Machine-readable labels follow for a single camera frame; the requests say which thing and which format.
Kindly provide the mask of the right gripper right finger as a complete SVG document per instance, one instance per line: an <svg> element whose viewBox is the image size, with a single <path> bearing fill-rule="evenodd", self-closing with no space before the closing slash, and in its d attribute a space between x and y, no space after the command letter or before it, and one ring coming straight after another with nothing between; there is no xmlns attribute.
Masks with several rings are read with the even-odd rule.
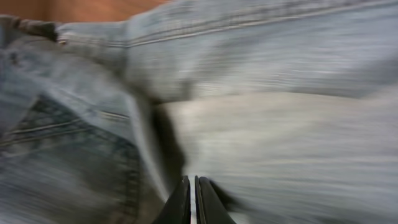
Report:
<svg viewBox="0 0 398 224"><path fill-rule="evenodd" d="M195 203L198 224L236 224L207 177L195 176Z"/></svg>

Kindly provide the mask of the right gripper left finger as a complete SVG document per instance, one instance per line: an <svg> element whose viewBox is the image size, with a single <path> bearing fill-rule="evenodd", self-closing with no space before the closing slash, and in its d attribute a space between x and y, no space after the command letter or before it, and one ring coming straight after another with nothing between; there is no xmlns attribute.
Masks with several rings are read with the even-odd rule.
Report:
<svg viewBox="0 0 398 224"><path fill-rule="evenodd" d="M190 224L190 181L185 175L152 224Z"/></svg>

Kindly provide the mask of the light blue denim shorts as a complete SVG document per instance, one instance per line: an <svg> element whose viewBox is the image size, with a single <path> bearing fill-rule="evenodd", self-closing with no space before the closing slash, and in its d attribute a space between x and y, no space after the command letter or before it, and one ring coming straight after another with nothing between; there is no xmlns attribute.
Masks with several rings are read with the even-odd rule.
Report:
<svg viewBox="0 0 398 224"><path fill-rule="evenodd" d="M185 175L237 223L396 223L397 2L1 16L2 223L151 223Z"/></svg>

